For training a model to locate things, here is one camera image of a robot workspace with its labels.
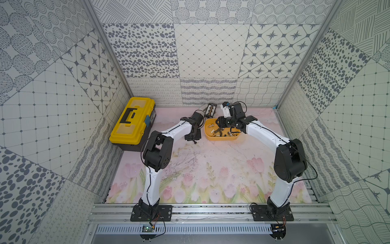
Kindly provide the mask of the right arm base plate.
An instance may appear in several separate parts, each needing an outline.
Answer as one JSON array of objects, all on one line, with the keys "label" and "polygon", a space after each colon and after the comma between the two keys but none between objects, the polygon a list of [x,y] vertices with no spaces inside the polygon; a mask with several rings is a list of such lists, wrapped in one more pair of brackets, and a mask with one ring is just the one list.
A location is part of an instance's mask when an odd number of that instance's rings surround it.
[{"label": "right arm base plate", "polygon": [[254,221],[289,222],[294,220],[292,210],[289,204],[281,208],[277,208],[277,207],[270,207],[268,205],[258,205],[256,203],[252,203],[249,206],[249,210],[252,214]]}]

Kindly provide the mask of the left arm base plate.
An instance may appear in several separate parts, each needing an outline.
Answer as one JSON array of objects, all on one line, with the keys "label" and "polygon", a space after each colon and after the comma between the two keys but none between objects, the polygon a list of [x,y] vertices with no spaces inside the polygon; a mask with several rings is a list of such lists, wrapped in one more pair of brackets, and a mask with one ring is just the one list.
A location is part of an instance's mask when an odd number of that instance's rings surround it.
[{"label": "left arm base plate", "polygon": [[172,217],[172,205],[159,205],[157,208],[152,209],[152,213],[142,210],[142,208],[136,204],[133,207],[131,214],[131,222],[151,222],[155,221],[158,217],[158,221],[170,221]]}]

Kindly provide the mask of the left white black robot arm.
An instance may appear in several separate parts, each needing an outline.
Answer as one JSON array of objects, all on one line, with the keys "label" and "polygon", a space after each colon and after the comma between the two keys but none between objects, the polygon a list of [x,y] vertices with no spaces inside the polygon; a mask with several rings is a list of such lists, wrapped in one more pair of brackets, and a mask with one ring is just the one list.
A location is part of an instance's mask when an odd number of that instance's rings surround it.
[{"label": "left white black robot arm", "polygon": [[195,111],[190,117],[162,132],[153,131],[142,150],[142,162],[146,167],[145,188],[138,202],[142,214],[153,220],[158,216],[159,187],[163,170],[168,166],[174,142],[180,138],[196,143],[201,139],[204,116]]}]

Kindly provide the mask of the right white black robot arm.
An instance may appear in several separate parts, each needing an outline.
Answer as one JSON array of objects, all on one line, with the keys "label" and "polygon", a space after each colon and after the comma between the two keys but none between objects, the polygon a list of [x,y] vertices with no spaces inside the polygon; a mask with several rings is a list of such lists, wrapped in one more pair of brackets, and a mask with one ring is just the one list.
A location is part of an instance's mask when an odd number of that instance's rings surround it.
[{"label": "right white black robot arm", "polygon": [[266,213],[273,219],[282,216],[288,211],[294,184],[303,180],[302,175],[307,169],[302,142],[283,137],[257,118],[246,115],[240,102],[223,102],[220,107],[223,115],[216,120],[220,128],[235,128],[258,139],[275,153],[274,172],[277,180],[274,191],[268,197]]}]

